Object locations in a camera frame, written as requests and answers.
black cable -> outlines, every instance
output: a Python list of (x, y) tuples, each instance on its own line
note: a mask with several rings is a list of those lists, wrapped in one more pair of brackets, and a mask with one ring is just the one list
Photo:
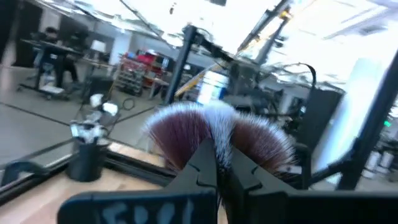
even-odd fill
[[(308, 67), (308, 69), (309, 69), (310, 72), (311, 72), (311, 75), (312, 75), (311, 88), (310, 88), (310, 92), (309, 92), (309, 94), (308, 94), (308, 96), (307, 96), (307, 100), (306, 100), (306, 102), (303, 104), (303, 106), (307, 106), (308, 99), (311, 97), (312, 93), (315, 91), (315, 88), (317, 87), (317, 72), (315, 71), (315, 69), (314, 69), (311, 65), (306, 64), (306, 63), (301, 63), (301, 62), (295, 63), (295, 64), (290, 64), (290, 65), (285, 65), (285, 66), (283, 66), (282, 68), (286, 68), (286, 67), (293, 66), (293, 65), (305, 65), (305, 66)], [(289, 113), (286, 113), (286, 114), (279, 114), (279, 113), (272, 114), (272, 113), (267, 113), (267, 114), (263, 114), (263, 116), (275, 116), (275, 117), (293, 116), (294, 114), (298, 113), (298, 112), (301, 110), (301, 107), (302, 107), (302, 106), (298, 106), (296, 110), (294, 110), (294, 111), (292, 111), (292, 112), (289, 112)]]
[[(131, 106), (126, 106), (127, 102), (131, 102)], [(134, 107), (136, 106), (136, 102), (134, 100), (133, 97), (130, 98), (126, 98), (123, 103), (122, 103), (122, 109), (126, 110), (126, 111), (131, 111)]]

paintbrush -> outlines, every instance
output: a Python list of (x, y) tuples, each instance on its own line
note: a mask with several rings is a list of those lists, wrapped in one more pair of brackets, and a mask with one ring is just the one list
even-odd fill
[(293, 162), (293, 141), (276, 124), (266, 118), (238, 113), (221, 101), (205, 106), (184, 102), (162, 108), (146, 121), (144, 134), (176, 170), (184, 168), (207, 138), (215, 142), (221, 176), (228, 174), (231, 147), (273, 174)]

table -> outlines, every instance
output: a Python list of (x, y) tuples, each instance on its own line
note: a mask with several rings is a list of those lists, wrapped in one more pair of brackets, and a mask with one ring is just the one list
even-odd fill
[[(114, 144), (110, 149), (161, 166), (161, 161), (156, 155), (118, 144)], [(57, 212), (61, 204), (78, 193), (155, 189), (160, 189), (160, 187), (107, 169), (103, 171), (100, 180), (92, 183), (74, 182), (61, 173), (0, 207), (0, 223), (56, 224)], [(218, 223), (227, 224), (223, 208), (219, 209)]]
[(150, 77), (146, 77), (149, 80), (152, 80), (152, 85), (150, 86), (150, 93), (149, 93), (149, 99), (153, 99), (155, 97), (155, 91), (156, 91), (156, 87), (158, 85), (161, 86), (161, 88), (163, 88), (163, 86), (169, 86), (169, 83), (166, 81), (163, 81), (159, 78), (150, 78)]
[[(47, 55), (47, 54), (54, 54), (58, 57), (62, 57), (61, 60), (63, 60), (63, 58), (68, 54), (72, 54), (72, 55), (81, 55), (82, 54), (81, 52), (77, 52), (76, 50), (73, 50), (69, 47), (64, 47), (64, 46), (53, 44), (50, 42), (34, 41), (34, 40), (21, 40), (21, 41), (28, 43), (28, 44), (32, 44), (34, 47), (42, 49), (42, 54), (41, 54), (42, 56)], [(42, 56), (40, 58), (39, 68), (42, 67), (42, 65), (44, 63)], [(57, 70), (63, 71), (62, 66), (63, 66), (62, 63), (58, 64)], [(20, 83), (17, 90), (19, 91), (19, 90), (22, 90), (23, 88), (26, 88), (29, 90), (34, 90), (39, 93), (43, 93), (43, 94), (47, 95), (47, 98), (51, 98), (51, 96), (57, 95), (57, 94), (63, 92), (63, 89), (61, 88), (62, 80), (59, 80), (60, 77), (58, 77), (58, 76), (60, 76), (60, 75), (57, 74), (57, 80), (56, 80), (57, 87), (41, 90), (39, 87), (40, 78), (41, 78), (40, 69), (39, 69), (37, 71), (37, 75), (35, 77), (34, 86), (26, 85), (25, 83)]]

black post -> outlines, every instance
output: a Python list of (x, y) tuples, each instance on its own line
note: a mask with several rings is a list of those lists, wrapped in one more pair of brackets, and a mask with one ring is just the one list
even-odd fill
[(269, 52), (271, 52), (272, 46), (274, 45), (276, 38), (278, 38), (278, 36), (282, 32), (282, 29), (286, 26), (288, 21), (289, 21), (289, 18), (284, 18), (284, 20), (279, 25), (279, 27), (275, 31), (275, 33), (266, 41), (266, 44), (264, 44), (264, 46), (261, 48), (259, 55), (256, 58), (256, 62), (259, 65), (262, 65), (263, 63), (267, 62)]
[(238, 51), (245, 48), (254, 38), (256, 38), (259, 33), (267, 26), (273, 19), (275, 19), (286, 7), (289, 5), (290, 0), (281, 0), (278, 5), (275, 6), (274, 10), (267, 10), (257, 24), (254, 26), (253, 30), (249, 35), (243, 40), (242, 44), (238, 47)]
[(363, 129), (353, 146), (351, 162), (341, 174), (336, 190), (354, 190), (398, 94), (398, 52), (381, 83)]
[(0, 35), (0, 62), (6, 52), (7, 44), (11, 35), (12, 25), (15, 22), (16, 14), (18, 11), (19, 1), (1, 0), (0, 1), (0, 18), (1, 18), (1, 32)]
[(173, 71), (173, 77), (170, 81), (169, 88), (167, 89), (167, 94), (164, 99), (165, 105), (173, 103), (175, 91), (180, 83), (181, 75), (196, 35), (197, 28), (194, 26), (187, 26), (184, 32), (184, 44), (182, 45), (180, 53), (178, 54), (177, 62), (175, 63)]

black cup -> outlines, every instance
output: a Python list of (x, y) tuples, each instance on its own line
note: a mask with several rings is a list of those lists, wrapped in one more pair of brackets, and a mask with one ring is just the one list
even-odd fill
[(86, 144), (76, 138), (67, 176), (78, 182), (92, 182), (101, 177), (109, 144)]

